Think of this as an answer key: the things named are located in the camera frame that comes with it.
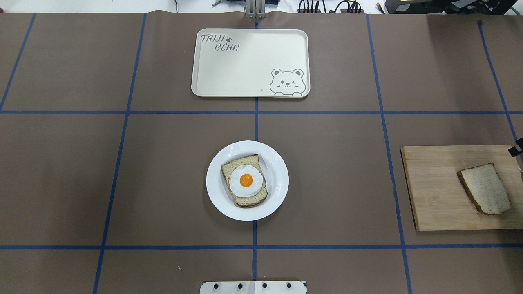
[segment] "bear ear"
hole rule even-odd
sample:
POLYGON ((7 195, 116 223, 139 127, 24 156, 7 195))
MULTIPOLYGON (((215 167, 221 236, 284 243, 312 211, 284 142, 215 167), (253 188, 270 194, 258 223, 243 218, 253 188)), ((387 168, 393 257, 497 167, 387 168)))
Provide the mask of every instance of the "bear ear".
POLYGON ((273 69, 272 70, 272 76, 276 76, 281 73, 281 69, 273 69))
POLYGON ((297 74, 297 75, 299 75, 299 76, 303 76, 303 70, 296 69, 296 70, 293 70, 292 72, 297 74))

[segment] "egg yolk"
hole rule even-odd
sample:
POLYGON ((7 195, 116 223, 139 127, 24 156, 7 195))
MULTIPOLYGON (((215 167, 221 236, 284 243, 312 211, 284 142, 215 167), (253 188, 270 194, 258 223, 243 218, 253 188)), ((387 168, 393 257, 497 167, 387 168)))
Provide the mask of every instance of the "egg yolk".
POLYGON ((245 174, 240 177, 240 184, 245 188, 253 184, 253 177, 250 174, 245 174))

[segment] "slice of bread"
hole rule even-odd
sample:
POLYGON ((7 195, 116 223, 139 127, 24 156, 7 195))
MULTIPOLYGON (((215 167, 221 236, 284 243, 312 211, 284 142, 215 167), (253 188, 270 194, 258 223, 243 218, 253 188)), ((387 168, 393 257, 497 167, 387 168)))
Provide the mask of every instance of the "slice of bread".
POLYGON ((464 169, 458 177, 478 212, 494 215, 510 208, 507 190, 493 163, 464 169))
POLYGON ((240 159, 236 159, 230 162, 225 163, 222 165, 222 174, 225 177, 225 181, 227 182, 227 187, 229 188, 229 192, 231 193, 231 196, 234 198, 234 202, 238 204, 241 207, 252 207, 255 205, 258 205, 267 198, 267 189, 265 188, 267 186, 267 183, 265 182, 265 176, 263 176, 262 168, 260 166, 259 162, 259 156, 258 154, 250 155, 247 157, 243 157, 240 159), (231 174, 240 165, 252 165, 255 167, 263 177, 263 183, 261 185, 261 190, 256 193, 255 195, 245 198, 245 197, 238 197, 231 191, 231 185, 229 184, 229 181, 231 180, 231 174))

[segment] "green cable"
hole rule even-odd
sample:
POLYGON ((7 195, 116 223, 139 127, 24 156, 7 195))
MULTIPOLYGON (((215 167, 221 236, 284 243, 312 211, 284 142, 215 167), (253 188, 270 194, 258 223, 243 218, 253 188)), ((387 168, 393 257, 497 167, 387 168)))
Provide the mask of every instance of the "green cable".
POLYGON ((516 15, 521 15, 514 7, 511 7, 511 9, 512 9, 512 11, 514 11, 516 13, 516 15))

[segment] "wooden cutting board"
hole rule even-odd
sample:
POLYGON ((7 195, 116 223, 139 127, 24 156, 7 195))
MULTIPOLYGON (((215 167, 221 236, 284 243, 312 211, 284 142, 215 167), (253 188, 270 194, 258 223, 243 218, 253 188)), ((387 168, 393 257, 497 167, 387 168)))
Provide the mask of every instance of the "wooden cutting board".
POLYGON ((510 146, 405 146, 401 153, 418 231, 523 229, 523 183, 510 146), (511 208, 480 214, 456 173, 494 163, 511 208))

